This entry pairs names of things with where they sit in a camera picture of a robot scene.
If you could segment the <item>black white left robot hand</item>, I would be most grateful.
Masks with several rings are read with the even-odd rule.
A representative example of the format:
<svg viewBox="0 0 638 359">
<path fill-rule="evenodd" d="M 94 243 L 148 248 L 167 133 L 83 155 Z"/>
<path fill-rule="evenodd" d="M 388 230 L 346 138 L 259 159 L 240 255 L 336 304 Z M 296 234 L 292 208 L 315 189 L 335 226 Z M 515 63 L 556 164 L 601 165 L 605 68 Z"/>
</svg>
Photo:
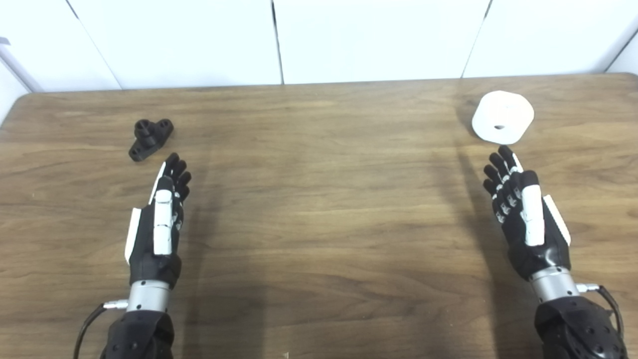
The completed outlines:
<svg viewBox="0 0 638 359">
<path fill-rule="evenodd" d="M 177 284 L 182 270 L 177 250 L 192 178 L 186 168 L 187 163 L 171 153 L 158 171 L 148 204 L 132 211 L 125 247 L 130 285 L 158 280 L 173 289 Z"/>
</svg>

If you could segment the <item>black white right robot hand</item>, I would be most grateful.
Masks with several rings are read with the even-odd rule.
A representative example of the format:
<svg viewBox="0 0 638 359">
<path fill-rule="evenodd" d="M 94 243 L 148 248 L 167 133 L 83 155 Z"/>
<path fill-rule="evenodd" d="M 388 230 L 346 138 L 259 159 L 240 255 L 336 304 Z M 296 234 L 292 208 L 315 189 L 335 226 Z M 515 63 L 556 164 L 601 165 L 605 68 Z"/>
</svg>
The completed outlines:
<svg viewBox="0 0 638 359">
<path fill-rule="evenodd" d="M 524 170 L 515 152 L 501 145 L 488 157 L 483 188 L 508 245 L 513 269 L 524 280 L 550 267 L 571 270 L 571 237 L 538 175 Z"/>
</svg>

